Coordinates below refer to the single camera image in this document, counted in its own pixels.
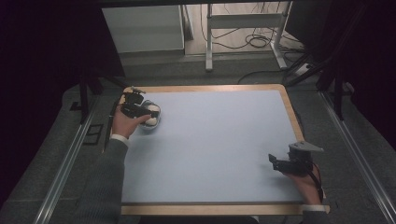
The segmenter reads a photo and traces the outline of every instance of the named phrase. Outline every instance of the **black curtain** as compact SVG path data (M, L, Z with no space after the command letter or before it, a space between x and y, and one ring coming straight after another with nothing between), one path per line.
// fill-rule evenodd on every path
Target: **black curtain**
M124 73L101 8L24 0L1 8L3 204L48 134L64 92L95 70Z

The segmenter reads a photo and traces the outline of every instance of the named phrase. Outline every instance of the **aluminum rail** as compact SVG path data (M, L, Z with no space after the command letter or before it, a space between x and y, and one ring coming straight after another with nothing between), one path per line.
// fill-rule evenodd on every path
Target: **aluminum rail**
M81 124L78 128L78 132L73 139L70 148L67 150L66 155L64 156L64 160L56 174L54 180L52 181L51 186L49 187L49 191L41 204L40 209L38 210L37 216L35 217L34 224L45 224L49 223L50 218L52 216L53 210L55 209L56 203L61 196L62 190L64 189L64 184L66 183L67 177L70 174L70 171L73 167L73 164L78 155L81 144L84 140L85 134L90 127L93 112L97 106L100 96L93 96L92 102L90 104L90 114L86 118L85 122Z
M349 153L352 156L352 159L357 164L364 181L366 182L370 191L373 193L375 200L378 203L379 208L381 209L388 223L396 223L396 210L391 198L387 194L381 182L376 178L375 173L373 172L370 164L361 153L361 149L359 148L359 145L356 143L355 139L350 133L347 125L343 121L341 121L333 111L332 100L330 96L326 92L321 91L319 92L319 95L323 99L327 111L332 117L332 121L340 132L346 144L346 147L348 148Z

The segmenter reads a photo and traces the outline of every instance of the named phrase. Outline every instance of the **metal stand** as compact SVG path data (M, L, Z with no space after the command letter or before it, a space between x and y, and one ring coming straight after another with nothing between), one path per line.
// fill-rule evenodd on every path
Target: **metal stand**
M212 29L233 28L264 28L277 27L276 36L271 42L271 48L276 56L280 69L286 69L286 63L279 51L279 41L288 18L290 2L282 13L271 14L240 14L240 15L212 15L212 4L207 4L207 41L206 41L206 71L213 70L212 57Z

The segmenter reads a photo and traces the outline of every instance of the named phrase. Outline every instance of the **gray floor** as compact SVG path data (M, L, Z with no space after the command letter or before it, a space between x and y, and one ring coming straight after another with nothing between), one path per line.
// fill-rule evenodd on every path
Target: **gray floor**
M127 74L124 81L135 86L227 85L236 84L241 76L249 72L278 70L272 53L217 55L215 60L214 71L207 73L203 56L124 57L122 62ZM244 78L241 83L281 83L282 76L283 73L279 72L259 73ZM329 217L332 223L388 223L315 90L317 78L311 77L288 88L288 94L296 114L301 118L305 140L326 150L315 154L314 160L319 165L323 188L332 209ZM106 88L99 97L92 124L103 124L105 130L111 105L117 100L121 89L104 80L102 83ZM392 171L396 168L395 151L350 103L349 97L344 98L346 124L379 181L394 200L396 177ZM78 88L64 94L63 108L35 159L4 204L0 212L0 223L33 223L78 130L80 114L69 111L71 104L78 100ZM86 176L104 147L105 135L105 131L102 131L97 146L81 147L49 223L69 222ZM92 139L86 137L85 141L91 142ZM260 223L282 223L283 220L284 217L280 216L260 217ZM293 216L288 217L285 223L300 221L301 217ZM120 223L135 222L135 217L122 217L120 220Z

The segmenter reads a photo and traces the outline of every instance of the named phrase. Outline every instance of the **metal frame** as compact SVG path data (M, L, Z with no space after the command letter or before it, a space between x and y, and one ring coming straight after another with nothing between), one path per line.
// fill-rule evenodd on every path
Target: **metal frame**
M61 196L62 190L64 189L64 185L67 178L69 177L70 171L73 168L73 164L76 160L85 134L90 127L94 110L96 108L97 102L99 101L99 98L100 96L93 96L90 106L90 114L88 115L85 122L79 126L78 132L76 133L76 136L73 139L70 148L67 150L67 153L64 156L64 161L62 162L58 173L56 174L51 186L49 187L46 198L44 199L44 202L41 204L41 207L37 212L37 216L35 217L35 221L33 222L34 224L45 224L50 222L50 218L59 200L59 197Z
M371 169L369 162L364 158L358 143L353 138L347 125L338 118L337 114L332 109L332 99L330 98L329 94L323 91L320 91L318 94L322 98L323 104L326 106L335 127L343 138L353 161L358 166L364 181L366 182L370 191L373 193L379 208L387 219L387 222L389 224L396 223L396 207L393 204L392 199Z
M271 48L280 69L286 69L285 60L279 51L279 42L288 18L290 4L291 2L287 3L282 13L237 15L213 15L212 4L207 4L206 71L213 70L212 29L264 27L277 27L275 39L271 42Z

